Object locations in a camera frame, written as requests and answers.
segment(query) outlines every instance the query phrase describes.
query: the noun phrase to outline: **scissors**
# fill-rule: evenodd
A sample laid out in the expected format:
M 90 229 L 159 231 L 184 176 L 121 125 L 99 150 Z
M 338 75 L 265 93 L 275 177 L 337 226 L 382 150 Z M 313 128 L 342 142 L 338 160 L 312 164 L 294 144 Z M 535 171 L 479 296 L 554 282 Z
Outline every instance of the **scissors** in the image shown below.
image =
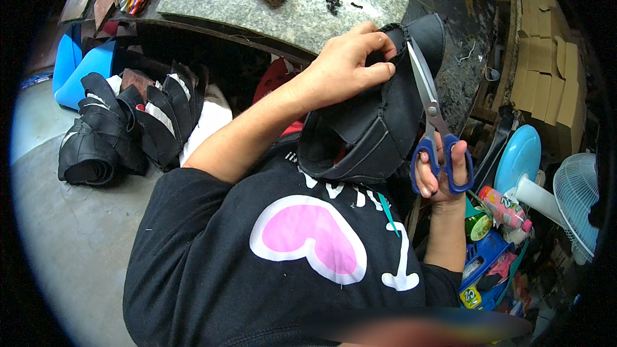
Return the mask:
M 410 170 L 412 176 L 413 191 L 417 194 L 420 193 L 418 184 L 416 183 L 416 175 L 414 172 L 414 166 L 416 166 L 416 158 L 420 154 L 421 150 L 425 150 L 428 153 L 429 162 L 431 164 L 431 171 L 437 177 L 440 167 L 437 158 L 437 146 L 435 145 L 435 130 L 437 130 L 443 140 L 443 154 L 444 164 L 443 171 L 448 176 L 448 184 L 450 193 L 459 194 L 463 193 L 473 187 L 474 175 L 473 175 L 473 163 L 471 162 L 471 154 L 469 150 L 465 151 L 465 158 L 467 162 L 468 181 L 465 185 L 458 186 L 454 184 L 452 173 L 452 158 L 451 150 L 452 146 L 459 141 L 459 138 L 451 134 L 448 130 L 441 111 L 439 111 L 439 102 L 437 100 L 437 91 L 435 90 L 435 82 L 431 75 L 431 70 L 426 64 L 424 55 L 420 51 L 420 47 L 416 41 L 412 38 L 411 43 L 407 42 L 407 49 L 409 50 L 409 57 L 412 61 L 413 76 L 416 79 L 416 85 L 418 87 L 418 93 L 420 94 L 420 100 L 426 115 L 426 132 L 424 137 L 420 140 L 418 146 L 413 151 L 413 164 Z

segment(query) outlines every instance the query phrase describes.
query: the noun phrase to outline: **pink heart print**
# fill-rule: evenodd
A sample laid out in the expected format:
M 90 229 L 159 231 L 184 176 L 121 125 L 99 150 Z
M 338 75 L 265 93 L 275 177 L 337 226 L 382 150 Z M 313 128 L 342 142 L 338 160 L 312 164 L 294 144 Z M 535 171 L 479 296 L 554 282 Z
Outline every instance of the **pink heart print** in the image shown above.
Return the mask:
M 332 204 L 311 196 L 270 204 L 255 222 L 249 243 L 266 260 L 306 258 L 317 273 L 338 284 L 361 281 L 366 272 L 358 235 Z

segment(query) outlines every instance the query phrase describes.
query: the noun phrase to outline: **hand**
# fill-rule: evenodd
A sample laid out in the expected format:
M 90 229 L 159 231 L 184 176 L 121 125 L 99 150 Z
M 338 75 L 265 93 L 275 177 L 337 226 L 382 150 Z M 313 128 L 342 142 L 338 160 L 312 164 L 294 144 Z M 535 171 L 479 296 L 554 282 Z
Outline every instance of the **hand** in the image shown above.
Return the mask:
M 437 158 L 440 166 L 443 166 L 443 143 L 441 136 L 435 132 L 435 146 L 437 147 Z M 451 150 L 452 161 L 452 178 L 456 185 L 465 185 L 467 183 L 467 162 L 465 160 L 465 151 L 467 150 L 467 142 L 459 141 Z M 428 153 L 424 150 L 420 151 L 416 159 L 414 169 L 416 183 L 420 189 L 421 195 L 424 198 L 430 198 L 431 202 L 437 206 L 449 207 L 457 205 L 464 200 L 464 193 L 453 195 L 450 193 L 448 176 L 443 171 L 437 175 L 433 175 L 431 164 L 429 162 Z M 432 192 L 437 191 L 435 196 L 431 196 Z
M 364 89 L 388 81 L 395 72 L 392 63 L 365 67 L 366 57 L 381 50 L 386 60 L 396 47 L 377 26 L 365 21 L 347 34 L 334 37 L 309 67 L 288 82 L 289 94 L 306 112 L 349 99 Z

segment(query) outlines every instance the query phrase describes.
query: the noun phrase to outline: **gray floor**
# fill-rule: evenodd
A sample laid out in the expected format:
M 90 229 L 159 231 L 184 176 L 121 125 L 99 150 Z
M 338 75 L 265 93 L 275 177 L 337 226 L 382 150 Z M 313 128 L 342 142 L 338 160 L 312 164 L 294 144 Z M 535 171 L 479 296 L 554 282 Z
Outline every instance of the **gray floor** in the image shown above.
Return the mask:
M 58 148 L 77 116 L 26 89 L 15 111 L 11 170 L 17 225 L 30 266 L 61 326 L 79 346 L 134 346 L 122 318 L 127 262 L 161 173 L 110 189 L 58 181 Z

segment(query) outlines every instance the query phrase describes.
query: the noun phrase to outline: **black debris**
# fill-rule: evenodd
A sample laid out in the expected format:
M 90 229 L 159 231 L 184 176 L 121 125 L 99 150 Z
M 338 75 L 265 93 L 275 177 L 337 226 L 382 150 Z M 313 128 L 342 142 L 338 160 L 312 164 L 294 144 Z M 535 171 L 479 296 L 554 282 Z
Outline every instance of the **black debris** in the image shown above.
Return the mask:
M 330 11 L 332 15 L 339 13 L 336 8 L 342 6 L 340 0 L 326 0 L 326 3 L 326 8 L 328 8 L 328 11 Z

